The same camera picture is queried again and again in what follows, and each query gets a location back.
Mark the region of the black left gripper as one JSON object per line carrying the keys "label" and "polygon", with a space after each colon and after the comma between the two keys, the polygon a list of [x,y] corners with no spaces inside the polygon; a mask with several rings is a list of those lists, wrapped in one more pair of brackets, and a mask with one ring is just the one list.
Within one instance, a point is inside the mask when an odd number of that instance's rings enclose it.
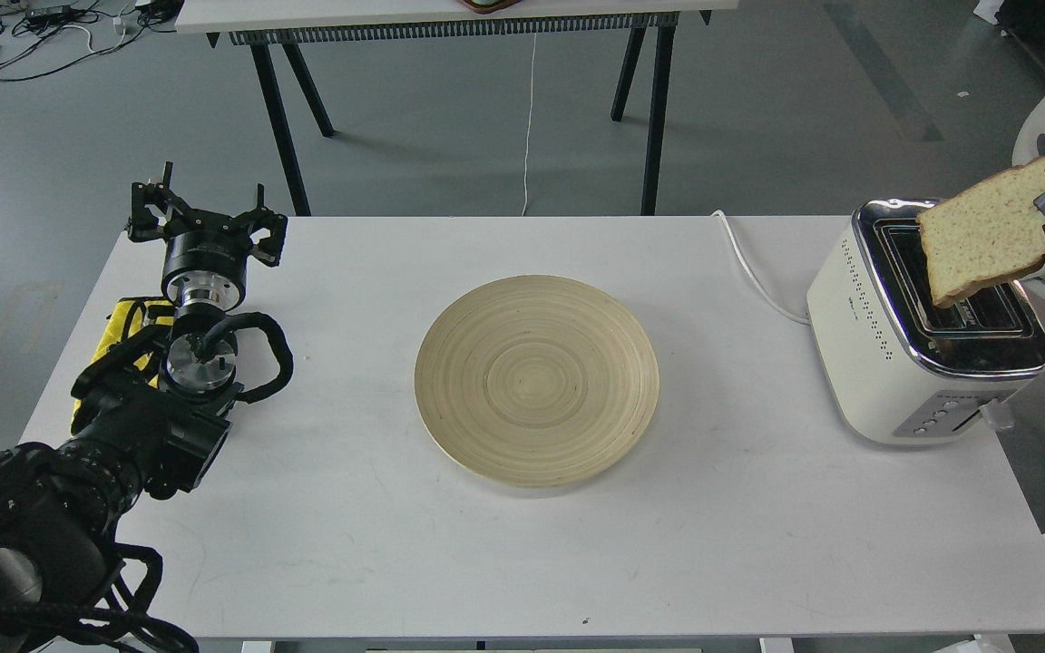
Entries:
{"label": "black left gripper", "polygon": [[243,303],[249,257],[270,269],[281,261],[288,218],[270,210],[265,187],[256,186],[254,206],[235,218],[190,204],[171,190],[173,162],[162,174],[132,184],[127,240],[165,240],[161,288],[175,307],[192,303],[228,313]]}

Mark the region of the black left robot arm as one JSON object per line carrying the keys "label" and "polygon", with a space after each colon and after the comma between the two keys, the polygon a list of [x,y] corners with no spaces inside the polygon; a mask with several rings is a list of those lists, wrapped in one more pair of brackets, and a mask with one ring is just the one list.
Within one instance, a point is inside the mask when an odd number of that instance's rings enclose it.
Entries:
{"label": "black left robot arm", "polygon": [[161,180],[134,182],[132,241],[161,240],[162,306],[146,298],[119,339],[76,377],[71,437],[0,452],[0,652],[55,639],[121,652],[195,652],[150,616],[163,561],[123,544],[120,518],[142,496],[194,491],[227,442],[229,412],[286,384],[293,353],[270,314],[237,313],[246,269],[276,266],[288,220],[256,190],[237,215],[196,210]]}

